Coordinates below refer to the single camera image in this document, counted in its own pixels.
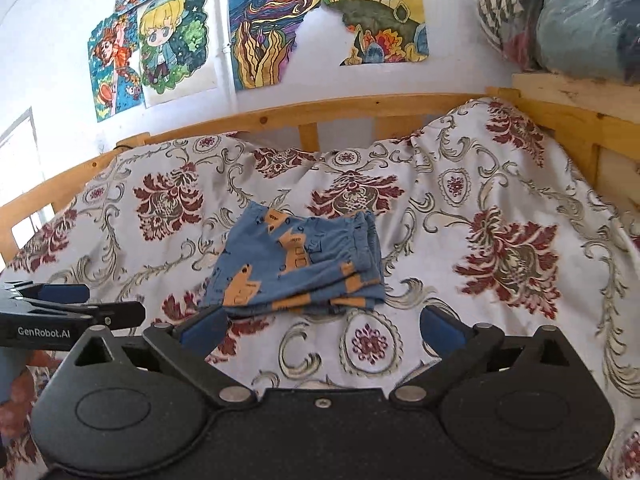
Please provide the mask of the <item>blue orange patterned pants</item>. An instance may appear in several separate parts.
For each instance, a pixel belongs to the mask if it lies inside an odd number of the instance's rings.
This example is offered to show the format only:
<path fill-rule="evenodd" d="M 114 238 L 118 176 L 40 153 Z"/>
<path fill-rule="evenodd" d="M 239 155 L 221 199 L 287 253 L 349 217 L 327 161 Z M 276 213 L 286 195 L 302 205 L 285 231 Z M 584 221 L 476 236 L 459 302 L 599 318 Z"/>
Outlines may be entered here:
<path fill-rule="evenodd" d="M 251 203 L 226 238 L 201 305 L 247 318 L 278 311 L 372 310 L 384 300 L 372 212 L 299 217 Z"/>

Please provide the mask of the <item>white floral bedspread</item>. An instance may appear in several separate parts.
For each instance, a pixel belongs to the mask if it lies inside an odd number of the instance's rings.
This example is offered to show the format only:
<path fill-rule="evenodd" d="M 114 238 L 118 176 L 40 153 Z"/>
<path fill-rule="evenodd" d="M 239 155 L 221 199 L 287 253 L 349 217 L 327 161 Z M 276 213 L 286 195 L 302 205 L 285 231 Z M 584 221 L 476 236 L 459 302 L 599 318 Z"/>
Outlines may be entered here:
<path fill-rule="evenodd" d="M 352 298 L 356 226 L 380 240 L 371 307 L 234 320 L 208 362 L 252 389 L 390 390 L 437 362 L 424 307 L 511 335 L 558 326 L 611 403 L 603 468 L 639 474 L 639 205 L 593 188 L 559 144 L 496 98 L 398 139 L 314 153 L 244 133 L 117 156 L 20 249 L 3 281 L 83 284 L 186 322 L 206 289 L 258 295 L 296 264 L 334 264 Z"/>

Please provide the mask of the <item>wooden bed frame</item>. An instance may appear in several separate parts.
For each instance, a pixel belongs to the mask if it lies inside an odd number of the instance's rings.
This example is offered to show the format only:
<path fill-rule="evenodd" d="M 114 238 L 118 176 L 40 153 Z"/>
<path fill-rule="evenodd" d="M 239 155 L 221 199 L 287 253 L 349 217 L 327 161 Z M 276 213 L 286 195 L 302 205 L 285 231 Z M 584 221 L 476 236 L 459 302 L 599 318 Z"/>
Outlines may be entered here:
<path fill-rule="evenodd" d="M 552 74 L 516 74 L 509 88 L 489 87 L 562 145 L 593 188 L 620 208 L 639 203 L 639 89 L 614 82 Z M 319 151 L 318 127 L 337 119 L 370 119 L 375 139 L 398 138 L 470 99 L 467 93 L 355 96 L 288 104 L 201 122 L 152 136 L 130 136 L 116 148 L 70 168 L 1 208 L 1 255 L 18 252 L 14 226 L 44 206 L 64 208 L 113 158 L 138 146 L 230 131 L 294 128 L 305 151 Z"/>

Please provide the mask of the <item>landscape wall drawing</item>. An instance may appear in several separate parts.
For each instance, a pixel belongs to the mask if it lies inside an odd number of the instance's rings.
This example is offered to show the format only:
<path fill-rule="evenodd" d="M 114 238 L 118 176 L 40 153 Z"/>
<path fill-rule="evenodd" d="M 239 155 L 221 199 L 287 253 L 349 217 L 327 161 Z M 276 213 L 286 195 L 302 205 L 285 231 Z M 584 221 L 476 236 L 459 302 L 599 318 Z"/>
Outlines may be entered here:
<path fill-rule="evenodd" d="M 354 34 L 344 66 L 416 63 L 430 55 L 423 0 L 322 0 Z"/>

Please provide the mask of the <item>blond child wall drawing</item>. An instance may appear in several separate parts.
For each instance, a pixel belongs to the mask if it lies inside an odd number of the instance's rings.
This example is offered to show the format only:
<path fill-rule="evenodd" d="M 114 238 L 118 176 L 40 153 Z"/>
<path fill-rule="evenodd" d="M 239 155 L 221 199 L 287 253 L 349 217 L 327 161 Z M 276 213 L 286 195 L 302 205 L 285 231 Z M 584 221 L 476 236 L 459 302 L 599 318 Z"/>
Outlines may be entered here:
<path fill-rule="evenodd" d="M 137 25 L 147 107 L 217 87 L 215 0 L 150 0 Z"/>

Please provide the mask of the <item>red haired girl wall drawing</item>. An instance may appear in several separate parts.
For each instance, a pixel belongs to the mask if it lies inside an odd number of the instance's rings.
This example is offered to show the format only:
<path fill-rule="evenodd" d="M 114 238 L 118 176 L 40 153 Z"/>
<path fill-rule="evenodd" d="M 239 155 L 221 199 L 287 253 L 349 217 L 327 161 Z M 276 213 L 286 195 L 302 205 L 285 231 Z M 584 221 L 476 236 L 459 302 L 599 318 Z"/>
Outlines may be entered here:
<path fill-rule="evenodd" d="M 139 50 L 136 11 L 114 13 L 100 21 L 87 50 L 97 122 L 144 103 L 142 79 L 134 68 Z"/>

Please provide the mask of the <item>starry night wall drawing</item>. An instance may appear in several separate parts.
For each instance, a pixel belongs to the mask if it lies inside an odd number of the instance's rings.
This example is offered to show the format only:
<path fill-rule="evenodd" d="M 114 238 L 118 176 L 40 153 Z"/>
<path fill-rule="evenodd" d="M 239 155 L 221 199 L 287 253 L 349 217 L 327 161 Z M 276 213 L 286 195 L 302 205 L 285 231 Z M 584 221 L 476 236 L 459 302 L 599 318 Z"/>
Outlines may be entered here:
<path fill-rule="evenodd" d="M 320 0 L 228 0 L 235 90 L 280 84 L 296 48 L 296 32 Z"/>

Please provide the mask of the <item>bagged striped bedding bundle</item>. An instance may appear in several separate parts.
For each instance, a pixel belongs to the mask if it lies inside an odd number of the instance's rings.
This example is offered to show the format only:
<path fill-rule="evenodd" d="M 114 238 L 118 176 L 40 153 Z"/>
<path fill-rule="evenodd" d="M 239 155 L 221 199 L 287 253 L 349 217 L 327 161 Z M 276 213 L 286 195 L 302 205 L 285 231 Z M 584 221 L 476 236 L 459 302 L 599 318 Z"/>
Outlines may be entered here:
<path fill-rule="evenodd" d="M 487 41 L 524 72 L 639 82 L 639 0 L 474 0 Z"/>

